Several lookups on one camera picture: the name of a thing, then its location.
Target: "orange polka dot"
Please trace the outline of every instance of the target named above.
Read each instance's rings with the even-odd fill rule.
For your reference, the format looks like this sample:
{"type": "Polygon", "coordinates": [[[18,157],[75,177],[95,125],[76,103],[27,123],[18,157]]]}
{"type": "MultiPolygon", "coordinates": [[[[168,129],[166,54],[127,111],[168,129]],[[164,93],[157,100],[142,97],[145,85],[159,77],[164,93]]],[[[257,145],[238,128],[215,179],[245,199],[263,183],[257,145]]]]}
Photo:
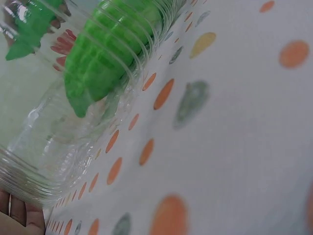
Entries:
{"type": "Polygon", "coordinates": [[[136,125],[136,122],[138,121],[139,114],[136,114],[131,123],[129,124],[128,130],[132,130],[133,127],[136,125]]]}
{"type": "Polygon", "coordinates": [[[100,156],[101,151],[102,151],[102,149],[98,150],[97,155],[96,155],[96,159],[100,156]]]}
{"type": "Polygon", "coordinates": [[[151,156],[151,153],[153,151],[153,146],[154,146],[154,139],[150,139],[145,147],[143,148],[140,158],[139,158],[139,164],[140,165],[145,165],[149,157],[151,156]]]}
{"type": "Polygon", "coordinates": [[[80,192],[79,192],[79,195],[78,195],[78,200],[80,200],[85,192],[85,189],[86,189],[86,185],[87,185],[87,182],[85,182],[82,186],[82,188],[80,189],[80,192]]]}
{"type": "Polygon", "coordinates": [[[61,227],[60,227],[60,230],[59,230],[59,234],[61,234],[61,231],[62,231],[62,228],[63,228],[63,224],[64,224],[64,221],[61,224],[61,227]]]}
{"type": "Polygon", "coordinates": [[[64,229],[64,235],[68,235],[69,234],[70,228],[72,227],[72,223],[73,223],[72,219],[67,223],[67,226],[64,229]]]}
{"type": "Polygon", "coordinates": [[[54,221],[53,223],[53,227],[52,227],[52,231],[54,231],[54,228],[55,228],[55,224],[57,223],[57,221],[54,221]]]}
{"type": "Polygon", "coordinates": [[[155,110],[161,108],[162,105],[165,103],[165,101],[167,100],[168,96],[171,93],[173,84],[174,84],[174,79],[172,78],[166,83],[166,85],[163,87],[161,92],[158,94],[155,100],[154,106],[153,106],[155,110]]]}
{"type": "Polygon", "coordinates": [[[260,12],[261,13],[267,12],[271,10],[274,5],[275,5],[275,1],[268,1],[261,6],[260,12]]]}
{"type": "Polygon", "coordinates": [[[72,201],[74,201],[76,193],[77,193],[77,190],[75,190],[75,193],[73,194],[72,201]]]}
{"type": "Polygon", "coordinates": [[[47,228],[51,228],[52,220],[49,221],[47,228]]]}
{"type": "Polygon", "coordinates": [[[64,202],[65,202],[65,197],[64,197],[63,200],[62,200],[62,206],[64,205],[64,202]]]}
{"type": "Polygon", "coordinates": [[[147,81],[146,84],[143,86],[142,91],[145,91],[145,90],[148,89],[148,87],[149,87],[149,86],[153,83],[153,81],[155,80],[156,76],[157,76],[157,73],[155,72],[154,74],[152,74],[152,75],[149,77],[148,81],[147,81]]]}
{"type": "Polygon", "coordinates": [[[116,162],[113,164],[113,166],[112,166],[112,168],[108,174],[108,177],[107,177],[107,184],[108,185],[111,185],[114,182],[117,175],[119,174],[121,166],[122,166],[122,158],[118,158],[116,160],[116,162]]]}
{"type": "Polygon", "coordinates": [[[177,195],[165,197],[158,205],[149,235],[187,235],[188,211],[177,195]]]}
{"type": "Polygon", "coordinates": [[[96,219],[90,229],[89,229],[89,232],[88,232],[88,235],[98,235],[98,231],[99,231],[99,219],[96,219]]]}
{"type": "Polygon", "coordinates": [[[91,184],[90,184],[90,187],[89,187],[89,192],[92,192],[94,186],[96,185],[97,180],[98,180],[98,176],[99,176],[99,173],[97,173],[97,174],[94,176],[94,178],[93,178],[93,180],[92,180],[92,182],[91,182],[91,184]]]}
{"type": "Polygon", "coordinates": [[[58,225],[57,225],[57,228],[55,229],[55,232],[57,232],[57,231],[58,231],[59,226],[60,226],[60,222],[58,222],[58,225]]]}
{"type": "Polygon", "coordinates": [[[66,200],[66,202],[65,202],[65,206],[68,204],[69,199],[70,199],[70,193],[69,193],[69,195],[67,196],[67,200],[66,200]]]}
{"type": "Polygon", "coordinates": [[[119,133],[119,130],[115,131],[115,133],[111,137],[111,139],[108,143],[108,146],[106,148],[106,153],[108,153],[111,150],[111,148],[113,147],[113,145],[115,144],[117,137],[118,137],[118,133],[119,133]]]}
{"type": "Polygon", "coordinates": [[[297,40],[288,43],[280,52],[279,63],[288,69],[294,69],[302,65],[310,53],[309,45],[297,40]]]}
{"type": "Polygon", "coordinates": [[[188,16],[187,16],[186,19],[185,19],[185,22],[191,17],[191,15],[192,15],[192,12],[190,12],[190,13],[188,14],[188,16]]]}
{"type": "Polygon", "coordinates": [[[190,24],[188,25],[188,27],[186,28],[186,31],[185,32],[188,32],[188,30],[191,28],[192,26],[192,22],[190,22],[190,24]]]}

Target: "red flower print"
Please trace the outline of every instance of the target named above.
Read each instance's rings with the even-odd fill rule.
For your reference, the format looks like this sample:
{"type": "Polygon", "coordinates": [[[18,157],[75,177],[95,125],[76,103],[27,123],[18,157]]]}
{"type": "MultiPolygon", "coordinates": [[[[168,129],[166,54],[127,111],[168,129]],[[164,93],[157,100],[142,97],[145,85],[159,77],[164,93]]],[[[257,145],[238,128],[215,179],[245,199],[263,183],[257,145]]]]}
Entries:
{"type": "Polygon", "coordinates": [[[74,42],[76,40],[76,36],[69,29],[65,30],[65,32],[57,38],[57,41],[50,47],[54,52],[65,55],[56,59],[57,64],[54,64],[53,67],[57,71],[61,71],[61,68],[58,66],[64,67],[65,60],[70,50],[72,49],[74,42]]]}

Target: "polka dot tablecloth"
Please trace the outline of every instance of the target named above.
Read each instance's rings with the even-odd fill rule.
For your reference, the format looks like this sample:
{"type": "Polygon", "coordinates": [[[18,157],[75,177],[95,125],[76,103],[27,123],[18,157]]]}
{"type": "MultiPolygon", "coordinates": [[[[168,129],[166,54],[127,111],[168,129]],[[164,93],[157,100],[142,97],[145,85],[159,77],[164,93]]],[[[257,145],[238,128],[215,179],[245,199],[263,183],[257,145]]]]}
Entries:
{"type": "Polygon", "coordinates": [[[309,234],[312,9],[189,0],[46,234],[309,234]]]}

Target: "green plastic toy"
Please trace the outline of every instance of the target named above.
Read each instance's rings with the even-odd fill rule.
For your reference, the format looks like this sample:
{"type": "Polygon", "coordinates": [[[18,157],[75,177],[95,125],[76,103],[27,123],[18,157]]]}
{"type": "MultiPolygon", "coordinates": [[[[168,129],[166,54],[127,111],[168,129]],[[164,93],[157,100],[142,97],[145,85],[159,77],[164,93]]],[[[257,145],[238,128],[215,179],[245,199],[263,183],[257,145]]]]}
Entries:
{"type": "MultiPolygon", "coordinates": [[[[62,2],[63,0],[51,0],[48,4],[51,7],[58,8],[62,2]]],[[[5,57],[6,60],[25,57],[33,53],[35,47],[40,47],[40,40],[47,33],[55,14],[40,1],[29,0],[26,8],[18,9],[14,17],[18,35],[5,57]]]]}
{"type": "Polygon", "coordinates": [[[144,30],[152,37],[151,25],[162,27],[162,16],[153,0],[99,3],[65,62],[66,94],[78,117],[84,117],[88,107],[111,92],[125,74],[121,63],[105,49],[131,66],[134,56],[129,48],[135,54],[142,52],[138,39],[143,45],[148,44],[144,30]]]}

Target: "clear plastic bottle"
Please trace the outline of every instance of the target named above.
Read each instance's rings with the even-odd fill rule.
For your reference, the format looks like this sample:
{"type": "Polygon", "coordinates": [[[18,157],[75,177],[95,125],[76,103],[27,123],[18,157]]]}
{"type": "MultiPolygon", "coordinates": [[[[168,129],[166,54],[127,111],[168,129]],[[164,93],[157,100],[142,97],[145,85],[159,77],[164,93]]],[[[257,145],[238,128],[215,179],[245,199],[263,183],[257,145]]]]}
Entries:
{"type": "MultiPolygon", "coordinates": [[[[7,0],[2,6],[3,20],[0,22],[3,31],[0,36],[1,188],[22,200],[48,207],[75,185],[90,163],[87,156],[93,143],[113,120],[121,121],[130,111],[143,68],[165,36],[183,2],[184,0],[67,1],[71,12],[69,17],[53,8],[51,0],[7,0]],[[18,11],[12,3],[18,4],[18,11]],[[13,14],[23,20],[27,11],[32,13],[29,10],[30,4],[37,3],[43,4],[65,22],[60,29],[51,28],[54,34],[45,34],[41,38],[40,48],[31,45],[36,53],[7,61],[8,46],[4,34],[14,39],[22,35],[22,28],[12,26],[8,15],[13,14]],[[110,5],[110,9],[114,10],[102,7],[104,4],[110,5]],[[155,18],[156,22],[147,19],[143,27],[142,19],[148,18],[143,8],[148,5],[153,6],[157,11],[152,13],[160,17],[155,18]],[[142,16],[141,22],[133,19],[132,26],[127,27],[134,13],[142,16]],[[126,64],[125,61],[129,59],[122,58],[114,48],[93,37],[86,30],[87,21],[98,25],[106,35],[111,35],[123,45],[124,50],[128,50],[128,55],[132,55],[131,63],[126,64]],[[134,51],[131,42],[128,44],[118,34],[114,34],[114,27],[119,27],[120,31],[123,29],[122,32],[137,40],[136,45],[140,45],[140,50],[134,51]],[[109,54],[123,69],[114,89],[102,99],[91,102],[83,117],[77,116],[69,102],[64,82],[64,74],[69,69],[65,61],[68,63],[66,59],[76,46],[78,35],[84,35],[98,45],[99,50],[103,50],[105,55],[109,54]]],[[[101,69],[108,69],[106,65],[101,66],[104,66],[101,69]]]]}

